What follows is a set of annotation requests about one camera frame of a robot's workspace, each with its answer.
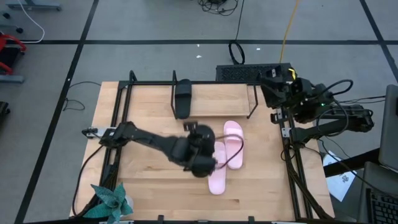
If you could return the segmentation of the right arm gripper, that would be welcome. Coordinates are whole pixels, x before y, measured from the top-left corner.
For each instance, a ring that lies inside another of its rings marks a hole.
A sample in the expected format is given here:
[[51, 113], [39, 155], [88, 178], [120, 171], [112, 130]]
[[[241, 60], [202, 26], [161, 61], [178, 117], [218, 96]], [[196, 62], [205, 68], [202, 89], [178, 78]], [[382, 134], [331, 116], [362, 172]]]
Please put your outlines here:
[[313, 95], [315, 85], [304, 78], [296, 78], [292, 83], [283, 83], [280, 88], [280, 77], [260, 77], [261, 90], [269, 108], [289, 108], [297, 106], [304, 99]]

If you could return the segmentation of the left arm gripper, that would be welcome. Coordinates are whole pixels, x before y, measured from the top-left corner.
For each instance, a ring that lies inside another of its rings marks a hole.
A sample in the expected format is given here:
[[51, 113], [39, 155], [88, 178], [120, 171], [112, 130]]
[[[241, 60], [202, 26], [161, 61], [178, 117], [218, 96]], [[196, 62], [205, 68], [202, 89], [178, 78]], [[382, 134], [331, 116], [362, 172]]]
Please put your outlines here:
[[190, 171], [195, 177], [204, 178], [213, 173], [216, 166], [215, 139], [210, 135], [189, 134], [188, 159], [183, 165], [183, 171]]

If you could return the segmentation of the pink slide sandal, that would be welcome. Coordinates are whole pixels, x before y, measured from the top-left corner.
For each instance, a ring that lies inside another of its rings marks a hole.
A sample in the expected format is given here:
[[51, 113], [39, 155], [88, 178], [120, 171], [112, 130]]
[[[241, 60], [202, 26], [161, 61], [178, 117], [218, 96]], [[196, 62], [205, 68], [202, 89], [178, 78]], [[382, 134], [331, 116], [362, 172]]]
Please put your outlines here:
[[213, 157], [216, 160], [215, 170], [208, 177], [208, 188], [211, 194], [221, 195], [226, 188], [226, 148], [222, 142], [215, 142]]
[[230, 169], [240, 169], [243, 166], [244, 133], [242, 127], [235, 121], [224, 124], [224, 145], [227, 155], [227, 166]]

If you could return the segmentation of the black keyboard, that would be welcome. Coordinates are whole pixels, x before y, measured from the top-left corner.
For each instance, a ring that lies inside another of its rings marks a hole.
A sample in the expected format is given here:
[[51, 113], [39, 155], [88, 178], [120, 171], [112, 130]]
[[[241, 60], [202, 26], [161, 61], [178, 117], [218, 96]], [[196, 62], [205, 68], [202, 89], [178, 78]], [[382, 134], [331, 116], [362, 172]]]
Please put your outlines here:
[[292, 67], [290, 63], [218, 65], [216, 67], [216, 81], [258, 82], [260, 77], [271, 77], [271, 70], [278, 65], [287, 68]]

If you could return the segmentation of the green plant in white pot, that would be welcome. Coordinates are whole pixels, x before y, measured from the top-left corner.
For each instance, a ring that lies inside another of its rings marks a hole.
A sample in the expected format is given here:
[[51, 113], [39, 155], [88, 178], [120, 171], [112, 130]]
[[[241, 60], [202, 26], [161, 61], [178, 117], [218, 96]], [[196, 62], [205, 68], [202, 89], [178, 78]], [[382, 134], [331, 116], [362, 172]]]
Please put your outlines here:
[[134, 213], [122, 182], [113, 191], [93, 184], [91, 187], [102, 203], [89, 209], [84, 218], [107, 218], [107, 224], [113, 224], [119, 223], [122, 216]]

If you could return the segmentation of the black desk beam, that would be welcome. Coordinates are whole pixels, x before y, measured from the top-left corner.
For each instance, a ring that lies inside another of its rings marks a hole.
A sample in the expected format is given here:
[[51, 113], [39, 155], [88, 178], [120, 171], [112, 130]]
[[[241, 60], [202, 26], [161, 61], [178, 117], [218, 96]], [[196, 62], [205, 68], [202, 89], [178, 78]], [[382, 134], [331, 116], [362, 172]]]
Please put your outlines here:
[[351, 170], [362, 169], [366, 162], [372, 162], [379, 165], [379, 152], [380, 149], [377, 148], [341, 161], [334, 160], [334, 163], [326, 165], [323, 168], [325, 177], [332, 177]]

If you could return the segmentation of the white paper sheet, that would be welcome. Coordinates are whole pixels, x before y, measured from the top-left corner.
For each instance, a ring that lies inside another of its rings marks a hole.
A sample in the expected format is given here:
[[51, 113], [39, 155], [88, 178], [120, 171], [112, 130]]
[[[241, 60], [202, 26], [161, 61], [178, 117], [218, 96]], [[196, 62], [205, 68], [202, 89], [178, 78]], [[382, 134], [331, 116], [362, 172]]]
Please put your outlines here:
[[[327, 154], [323, 157], [323, 166], [334, 164], [341, 159], [337, 157], [333, 152], [328, 151], [331, 155]], [[329, 193], [334, 196], [338, 201], [342, 202], [345, 195], [347, 194], [351, 184], [355, 179], [355, 175], [348, 171], [335, 176], [327, 177], [326, 182]]]

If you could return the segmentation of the grey laptop lid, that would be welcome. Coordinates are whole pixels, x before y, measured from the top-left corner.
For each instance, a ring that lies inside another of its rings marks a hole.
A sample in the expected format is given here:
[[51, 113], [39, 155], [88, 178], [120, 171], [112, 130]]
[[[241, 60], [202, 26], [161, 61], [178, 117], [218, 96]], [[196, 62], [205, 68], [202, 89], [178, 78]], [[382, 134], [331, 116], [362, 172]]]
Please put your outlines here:
[[379, 151], [379, 162], [398, 172], [398, 86], [388, 85]]

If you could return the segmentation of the grey laptop with keyboard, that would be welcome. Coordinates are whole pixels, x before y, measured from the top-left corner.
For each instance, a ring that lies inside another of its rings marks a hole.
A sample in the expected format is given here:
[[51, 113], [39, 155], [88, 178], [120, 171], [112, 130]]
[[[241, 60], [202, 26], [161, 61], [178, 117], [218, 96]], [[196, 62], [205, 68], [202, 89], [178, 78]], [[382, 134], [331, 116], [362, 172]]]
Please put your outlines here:
[[358, 222], [398, 224], [398, 173], [365, 163]]

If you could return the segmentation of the grey metal base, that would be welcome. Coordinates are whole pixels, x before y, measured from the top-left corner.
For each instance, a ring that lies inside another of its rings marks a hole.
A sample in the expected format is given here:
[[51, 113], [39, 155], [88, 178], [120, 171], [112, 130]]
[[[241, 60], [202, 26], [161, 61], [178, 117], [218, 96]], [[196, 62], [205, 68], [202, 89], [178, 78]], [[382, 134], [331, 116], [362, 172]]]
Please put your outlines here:
[[24, 77], [19, 75], [0, 75], [1, 83], [23, 83]]

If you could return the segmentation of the red and black trolley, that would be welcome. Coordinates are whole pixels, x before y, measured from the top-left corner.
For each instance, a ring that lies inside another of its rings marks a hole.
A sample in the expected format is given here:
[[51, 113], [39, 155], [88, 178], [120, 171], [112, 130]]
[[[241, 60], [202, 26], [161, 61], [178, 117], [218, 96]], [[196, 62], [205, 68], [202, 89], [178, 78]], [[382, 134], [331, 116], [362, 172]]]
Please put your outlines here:
[[[17, 47], [7, 46], [7, 42], [13, 41]], [[12, 35], [0, 33], [0, 75], [12, 75], [13, 65], [19, 55], [24, 55], [27, 50], [24, 43]]]

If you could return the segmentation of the grey desk foot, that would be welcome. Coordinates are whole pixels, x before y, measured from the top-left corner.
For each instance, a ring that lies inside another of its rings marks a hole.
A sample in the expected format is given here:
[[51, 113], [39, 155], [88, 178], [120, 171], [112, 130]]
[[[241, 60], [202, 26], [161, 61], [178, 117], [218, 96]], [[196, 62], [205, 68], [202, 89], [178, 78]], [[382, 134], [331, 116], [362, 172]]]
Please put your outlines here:
[[60, 3], [52, 0], [6, 0], [6, 6], [10, 9], [54, 9], [57, 11], [62, 10]]

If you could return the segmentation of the black aluminium table frame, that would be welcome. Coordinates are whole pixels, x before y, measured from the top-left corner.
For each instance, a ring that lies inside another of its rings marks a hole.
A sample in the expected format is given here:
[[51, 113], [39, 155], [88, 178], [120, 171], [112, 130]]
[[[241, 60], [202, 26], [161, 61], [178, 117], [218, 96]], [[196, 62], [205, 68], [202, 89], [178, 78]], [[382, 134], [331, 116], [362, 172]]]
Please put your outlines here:
[[[162, 136], [185, 135], [183, 121], [176, 120], [170, 107], [172, 81], [133, 83], [127, 115], [123, 116], [126, 89], [118, 94], [119, 82], [103, 82], [96, 105], [93, 126], [111, 126], [124, 119], [149, 132]], [[223, 133], [227, 120], [235, 120], [245, 137], [243, 168], [227, 171], [226, 192], [210, 194], [206, 178], [196, 178], [169, 162], [159, 151], [131, 142], [116, 150], [113, 164], [111, 151], [100, 155], [106, 174], [113, 174], [110, 187], [124, 183], [126, 193], [133, 199], [134, 213], [126, 220], [134, 223], [154, 223], [163, 215], [163, 223], [246, 223], [249, 221], [293, 221], [295, 209], [306, 217], [306, 205], [296, 186], [294, 200], [290, 190], [287, 167], [280, 158], [282, 136], [280, 126], [271, 123], [261, 88], [257, 85], [259, 105], [252, 116], [194, 118], [210, 126], [216, 136]], [[301, 152], [301, 165], [308, 190], [325, 213], [335, 213], [328, 192], [320, 156], [307, 149]]]

